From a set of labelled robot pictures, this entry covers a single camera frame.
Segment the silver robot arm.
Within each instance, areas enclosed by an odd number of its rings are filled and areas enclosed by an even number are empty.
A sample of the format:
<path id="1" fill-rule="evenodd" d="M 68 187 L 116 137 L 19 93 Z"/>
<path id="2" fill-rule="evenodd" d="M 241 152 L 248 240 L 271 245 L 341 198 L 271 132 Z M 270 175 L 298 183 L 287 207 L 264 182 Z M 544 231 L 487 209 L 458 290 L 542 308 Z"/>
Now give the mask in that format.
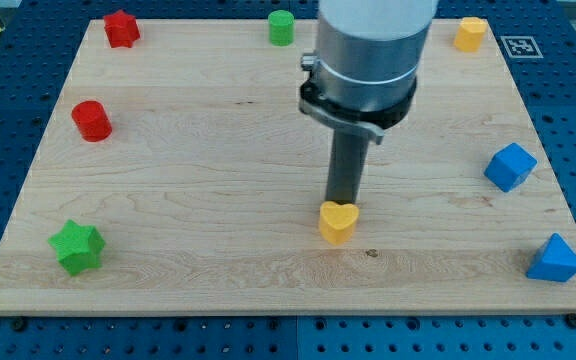
<path id="1" fill-rule="evenodd" d="M 321 0 L 299 109 L 323 125 L 381 143 L 403 120 L 437 0 Z"/>

